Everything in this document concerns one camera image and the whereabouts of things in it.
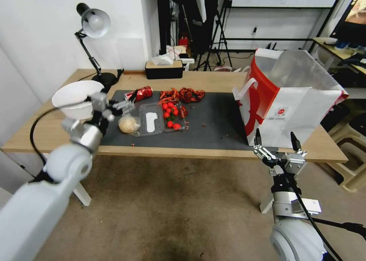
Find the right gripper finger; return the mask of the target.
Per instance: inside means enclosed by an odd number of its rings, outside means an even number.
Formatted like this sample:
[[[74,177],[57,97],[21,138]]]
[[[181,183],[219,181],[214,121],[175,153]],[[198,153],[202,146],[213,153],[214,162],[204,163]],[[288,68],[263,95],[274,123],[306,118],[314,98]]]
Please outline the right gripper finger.
[[[259,128],[256,129],[254,137],[254,154],[261,160],[272,161],[272,153],[262,146],[262,139]]]
[[[294,150],[294,153],[301,155],[302,157],[305,157],[307,155],[307,151],[302,149],[301,143],[295,136],[294,132],[291,131],[290,136],[291,136],[291,143],[292,143],[292,148]]]

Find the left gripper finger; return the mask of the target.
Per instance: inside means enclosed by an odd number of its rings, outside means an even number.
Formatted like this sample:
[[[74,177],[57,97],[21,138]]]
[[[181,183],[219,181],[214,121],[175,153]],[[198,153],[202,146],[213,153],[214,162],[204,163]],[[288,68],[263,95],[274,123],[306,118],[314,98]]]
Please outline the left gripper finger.
[[[116,100],[110,100],[109,105],[112,108],[134,108],[134,102],[130,100],[124,100],[124,101],[116,101]]]
[[[123,114],[128,114],[131,111],[133,111],[135,109],[134,106],[128,106],[128,107],[113,107],[112,108],[112,114],[114,116],[122,116]]]

